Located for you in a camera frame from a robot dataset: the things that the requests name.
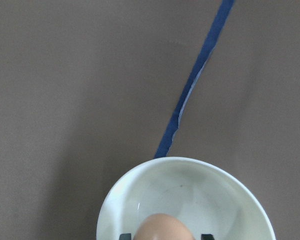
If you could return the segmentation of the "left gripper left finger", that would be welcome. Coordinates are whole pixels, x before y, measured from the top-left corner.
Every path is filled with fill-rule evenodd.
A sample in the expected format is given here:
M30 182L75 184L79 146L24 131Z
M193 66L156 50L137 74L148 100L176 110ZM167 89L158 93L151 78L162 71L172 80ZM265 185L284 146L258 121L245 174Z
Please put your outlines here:
M121 233L119 236L119 240L132 240L131 233Z

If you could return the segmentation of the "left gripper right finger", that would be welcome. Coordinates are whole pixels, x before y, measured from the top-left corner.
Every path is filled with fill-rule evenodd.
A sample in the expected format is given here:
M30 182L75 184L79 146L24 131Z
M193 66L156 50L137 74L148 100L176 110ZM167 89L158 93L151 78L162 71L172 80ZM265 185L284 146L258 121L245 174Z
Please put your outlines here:
M214 240L214 236L212 234L201 234L201 240Z

